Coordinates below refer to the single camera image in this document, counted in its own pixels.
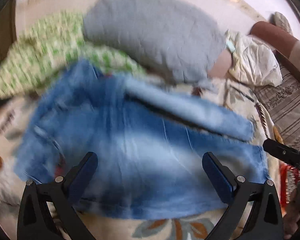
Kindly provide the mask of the person's right hand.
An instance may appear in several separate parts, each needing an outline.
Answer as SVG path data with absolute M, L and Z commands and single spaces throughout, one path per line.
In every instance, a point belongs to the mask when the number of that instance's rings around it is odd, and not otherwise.
M 283 239 L 290 239 L 298 229 L 297 222 L 300 220 L 300 204 L 291 201 L 286 207 L 286 214 L 283 217 Z

